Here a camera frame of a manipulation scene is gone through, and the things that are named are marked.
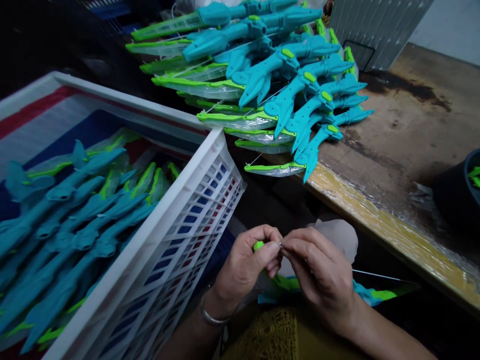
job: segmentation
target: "plastic crate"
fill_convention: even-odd
[[[157,354],[245,190],[221,128],[209,132],[193,115],[59,72],[0,102],[0,180],[8,161],[26,164],[99,112],[121,119],[163,152],[191,159],[46,360],[150,359]]]
[[[108,36],[130,35],[136,29],[142,28],[139,22],[119,21],[119,18],[132,13],[124,0],[82,0],[81,3],[104,22],[104,30]]]

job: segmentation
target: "yellow fabric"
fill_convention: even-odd
[[[320,324],[304,302],[296,307],[252,304],[228,327],[222,360],[368,359]]]

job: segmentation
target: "bracelet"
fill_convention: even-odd
[[[210,325],[225,325],[226,323],[228,323],[230,321],[230,319],[232,318],[231,316],[230,317],[227,317],[226,319],[224,320],[217,320],[217,319],[214,319],[213,317],[210,316],[210,314],[207,312],[207,310],[205,310],[205,306],[204,306],[204,297],[205,297],[205,294],[207,292],[205,291],[203,293],[203,295],[201,296],[201,300],[200,300],[200,313],[201,313],[201,316],[203,317],[203,319],[209,323]]]

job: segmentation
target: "wooden table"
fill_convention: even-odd
[[[390,71],[359,80],[375,113],[320,146],[309,189],[480,318],[480,243],[441,230],[412,196],[480,147],[480,69],[408,44]]]

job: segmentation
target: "metal radiator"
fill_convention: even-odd
[[[433,0],[335,0],[329,26],[362,71],[388,70]]]

